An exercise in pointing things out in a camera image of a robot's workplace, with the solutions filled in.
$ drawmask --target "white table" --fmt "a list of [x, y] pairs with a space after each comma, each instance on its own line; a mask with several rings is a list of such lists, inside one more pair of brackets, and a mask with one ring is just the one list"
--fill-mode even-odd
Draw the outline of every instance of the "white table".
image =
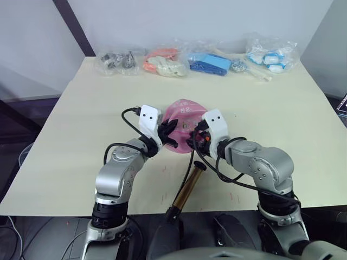
[[[88, 57], [49, 116], [0, 204], [0, 214], [90, 216], [106, 146], [138, 137], [121, 120], [121, 111], [142, 104], [165, 111], [180, 98], [208, 110], [219, 108], [231, 137], [286, 151], [295, 164], [294, 191], [303, 207], [347, 204], [347, 130], [301, 63], [262, 83], [233, 73], [192, 72], [186, 79], [172, 79], [142, 71], [133, 77], [104, 77]], [[138, 117], [128, 117], [137, 125]], [[189, 154], [167, 149], [149, 159], [135, 178], [128, 212], [165, 212], [188, 160]], [[237, 174], [225, 162], [221, 171]], [[241, 180], [253, 183], [248, 176]], [[256, 192], [223, 183], [206, 171], [184, 211], [254, 210], [257, 201]]]

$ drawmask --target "floor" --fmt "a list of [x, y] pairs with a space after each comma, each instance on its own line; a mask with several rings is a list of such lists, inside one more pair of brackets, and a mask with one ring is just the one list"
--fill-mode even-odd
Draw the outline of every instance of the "floor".
[[[336, 100], [329, 100], [335, 108]], [[27, 117], [43, 125], [48, 115], [52, 111], [57, 99], [36, 100], [14, 102], [11, 105]], [[6, 133], [25, 133], [25, 129], [11, 122], [9, 119], [0, 115], [0, 135]], [[13, 165], [17, 162], [20, 152], [26, 144], [0, 144], [0, 190], [4, 186], [8, 174]], [[319, 209], [332, 216], [332, 209]], [[184, 223], [184, 247], [194, 246], [214, 246], [214, 233], [212, 220], [220, 212], [197, 212], [183, 213]], [[258, 224], [258, 214], [255, 211], [234, 211], [228, 212], [235, 216], [251, 235], [258, 250], [261, 249], [260, 238], [256, 231]], [[323, 239], [347, 248], [347, 225], [346, 223], [336, 222], [336, 214], [331, 218], [319, 218], [324, 214], [312, 209], [303, 209], [303, 218], [307, 226], [311, 239]], [[162, 214], [151, 214], [134, 216], [140, 224], [145, 237], [145, 247], [147, 248], [158, 224], [163, 219]], [[69, 241], [79, 232], [86, 229], [89, 219], [76, 217], [15, 217], [15, 226], [23, 237], [24, 257], [26, 260], [37, 259], [60, 259], [62, 252]], [[0, 259], [19, 259], [19, 242], [16, 245], [16, 236], [13, 231], [3, 227], [10, 226], [7, 217], [0, 217]], [[85, 234], [80, 236], [67, 251], [63, 259], [79, 259], [82, 252], [82, 245]]]

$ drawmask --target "white cable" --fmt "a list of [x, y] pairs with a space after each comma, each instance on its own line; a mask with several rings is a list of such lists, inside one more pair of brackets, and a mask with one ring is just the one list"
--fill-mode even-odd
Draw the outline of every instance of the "white cable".
[[65, 256], [67, 250], [69, 250], [69, 248], [70, 248], [70, 246], [72, 245], [72, 243], [73, 243], [79, 236], [83, 235], [85, 232], [87, 232], [87, 230], [85, 230], [85, 231], [79, 233], [78, 235], [76, 235], [76, 236], [68, 243], [67, 247], [66, 247], [65, 250], [64, 250], [63, 255], [62, 255], [61, 258], [60, 258], [60, 260], [64, 260], [64, 256]]
[[16, 231], [18, 237], [20, 238], [20, 242], [21, 242], [20, 258], [24, 260], [24, 257], [23, 257], [23, 240], [22, 240], [22, 236], [21, 236], [21, 234], [18, 232], [18, 230], [16, 229], [15, 223], [13, 222], [12, 218], [11, 218], [10, 216], [8, 216], [8, 218], [9, 218], [10, 221], [11, 221], [11, 224], [12, 224], [12, 226], [13, 226], [13, 229]]

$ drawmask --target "wall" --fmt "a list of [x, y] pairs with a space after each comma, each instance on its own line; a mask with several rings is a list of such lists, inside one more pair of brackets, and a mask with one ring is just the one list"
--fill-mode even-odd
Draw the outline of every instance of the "wall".
[[302, 50], [326, 14], [332, 0], [69, 0], [97, 53], [105, 43], [145, 47], [171, 40], [233, 41], [245, 50], [244, 33], [284, 37]]
[[0, 99], [59, 96], [84, 55], [52, 1], [0, 1]]
[[346, 11], [346, 0], [334, 0], [301, 57], [322, 91], [338, 98], [347, 93]]

